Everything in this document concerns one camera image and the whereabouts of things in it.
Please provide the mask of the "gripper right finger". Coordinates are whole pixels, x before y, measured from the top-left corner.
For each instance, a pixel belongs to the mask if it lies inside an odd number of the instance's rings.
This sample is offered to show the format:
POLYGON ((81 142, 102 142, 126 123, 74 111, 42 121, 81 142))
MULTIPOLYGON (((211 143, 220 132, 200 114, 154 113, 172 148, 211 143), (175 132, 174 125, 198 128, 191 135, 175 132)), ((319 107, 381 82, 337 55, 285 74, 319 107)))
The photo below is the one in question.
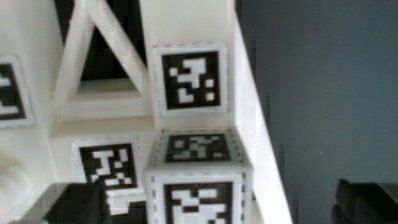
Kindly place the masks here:
POLYGON ((332 224, 398 224, 398 184, 337 182, 332 224))

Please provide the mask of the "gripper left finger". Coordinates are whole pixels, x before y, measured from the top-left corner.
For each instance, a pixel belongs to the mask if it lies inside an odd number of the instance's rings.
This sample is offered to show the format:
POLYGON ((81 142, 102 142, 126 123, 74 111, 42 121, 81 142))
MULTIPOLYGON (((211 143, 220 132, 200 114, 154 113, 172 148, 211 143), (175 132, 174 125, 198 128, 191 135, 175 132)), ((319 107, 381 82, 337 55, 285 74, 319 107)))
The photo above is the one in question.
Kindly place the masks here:
POLYGON ((15 224, 113 224, 102 186, 51 184, 15 224))

